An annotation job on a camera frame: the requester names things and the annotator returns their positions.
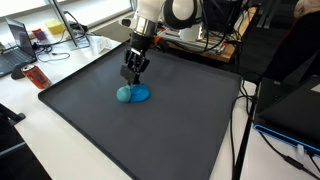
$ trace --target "black mat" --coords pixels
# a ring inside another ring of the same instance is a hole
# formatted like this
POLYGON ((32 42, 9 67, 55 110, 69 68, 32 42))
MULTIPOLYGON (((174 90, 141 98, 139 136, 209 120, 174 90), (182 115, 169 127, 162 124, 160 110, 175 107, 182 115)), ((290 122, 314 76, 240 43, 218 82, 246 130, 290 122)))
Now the black mat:
POLYGON ((140 80, 150 99, 120 103, 126 46, 42 91, 39 99, 133 179, 209 179, 240 77, 149 50, 151 63, 140 80))

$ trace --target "laptop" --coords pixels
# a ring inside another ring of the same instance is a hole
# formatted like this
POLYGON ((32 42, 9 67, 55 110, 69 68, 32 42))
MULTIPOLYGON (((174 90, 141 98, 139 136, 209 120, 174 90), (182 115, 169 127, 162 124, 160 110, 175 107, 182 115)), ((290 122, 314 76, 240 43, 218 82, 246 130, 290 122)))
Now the laptop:
MULTIPOLYGON (((257 107, 263 104, 261 98, 257 107)), ((320 77, 310 77, 269 107, 256 111, 254 129, 294 147, 302 145, 308 153, 320 156, 320 77)))
POLYGON ((10 74, 17 64, 37 60, 24 24, 9 18, 6 21, 17 47, 0 55, 0 78, 10 74))

